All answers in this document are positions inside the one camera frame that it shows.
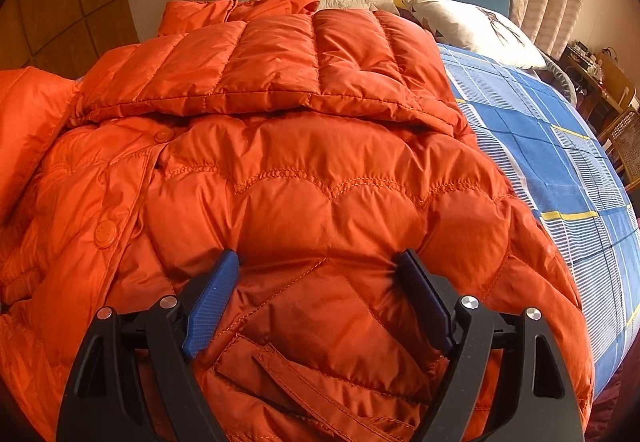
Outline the orange puffer down jacket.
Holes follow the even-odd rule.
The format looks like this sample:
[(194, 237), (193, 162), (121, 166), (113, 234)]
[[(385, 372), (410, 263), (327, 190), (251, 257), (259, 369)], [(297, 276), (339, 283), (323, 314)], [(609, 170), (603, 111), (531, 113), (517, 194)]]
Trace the orange puffer down jacket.
[(1, 75), (1, 380), (55, 437), (91, 320), (182, 292), (227, 249), (238, 286), (195, 378), (233, 441), (407, 441), (447, 362), (396, 257), (548, 322), (588, 422), (582, 303), (478, 147), (437, 44), (319, 0), (170, 2), (85, 76)]

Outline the blue plaid bed sheet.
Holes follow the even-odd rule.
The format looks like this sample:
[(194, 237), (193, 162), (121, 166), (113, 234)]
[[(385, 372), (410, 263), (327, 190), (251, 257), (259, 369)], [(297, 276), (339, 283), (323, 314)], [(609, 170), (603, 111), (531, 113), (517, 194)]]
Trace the blue plaid bed sheet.
[(576, 280), (602, 392), (639, 332), (639, 225), (622, 181), (564, 96), (524, 70), (443, 44), (454, 96)]

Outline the wicker wooden chair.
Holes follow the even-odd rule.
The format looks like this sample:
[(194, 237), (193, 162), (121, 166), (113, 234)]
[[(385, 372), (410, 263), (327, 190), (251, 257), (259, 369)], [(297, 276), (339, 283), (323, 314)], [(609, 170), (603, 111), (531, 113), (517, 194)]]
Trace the wicker wooden chair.
[(617, 155), (622, 168), (617, 173), (625, 173), (625, 190), (632, 193), (639, 188), (639, 112), (632, 106), (623, 110), (599, 135), (602, 145), (611, 143), (611, 150)]

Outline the wooden desk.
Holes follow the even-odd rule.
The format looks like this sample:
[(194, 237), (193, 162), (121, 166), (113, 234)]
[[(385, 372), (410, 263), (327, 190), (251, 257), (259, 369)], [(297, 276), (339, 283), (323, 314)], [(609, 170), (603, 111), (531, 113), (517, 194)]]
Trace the wooden desk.
[(630, 107), (637, 94), (611, 48), (592, 53), (580, 41), (570, 42), (560, 65), (574, 84), (578, 113), (597, 131)]

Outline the white printed pillow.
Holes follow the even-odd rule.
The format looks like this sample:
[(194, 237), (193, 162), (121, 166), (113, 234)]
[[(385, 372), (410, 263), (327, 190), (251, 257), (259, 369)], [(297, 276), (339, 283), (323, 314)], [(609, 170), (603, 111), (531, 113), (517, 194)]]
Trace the white printed pillow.
[(454, 0), (402, 0), (402, 4), (439, 43), (487, 56), (506, 66), (546, 67), (537, 47), (500, 13)]

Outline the wooden wardrobe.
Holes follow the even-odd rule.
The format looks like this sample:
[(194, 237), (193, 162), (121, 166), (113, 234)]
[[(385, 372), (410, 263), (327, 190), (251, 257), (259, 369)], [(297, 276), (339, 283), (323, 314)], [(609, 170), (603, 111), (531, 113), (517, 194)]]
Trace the wooden wardrobe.
[(79, 78), (105, 52), (139, 41), (128, 0), (4, 0), (1, 67)]

